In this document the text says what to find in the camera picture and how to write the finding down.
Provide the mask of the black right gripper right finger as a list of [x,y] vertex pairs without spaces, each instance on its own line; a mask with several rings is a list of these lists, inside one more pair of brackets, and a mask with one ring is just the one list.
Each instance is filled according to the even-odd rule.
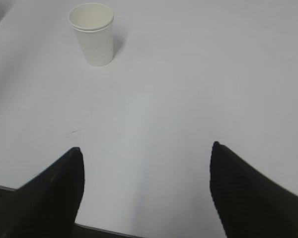
[[298,238],[298,196],[214,142],[210,192],[228,238]]

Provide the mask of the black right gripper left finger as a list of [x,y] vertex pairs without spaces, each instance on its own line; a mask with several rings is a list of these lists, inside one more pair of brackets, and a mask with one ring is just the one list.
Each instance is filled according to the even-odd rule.
[[70,238],[83,193],[83,155],[73,147],[0,198],[0,238]]

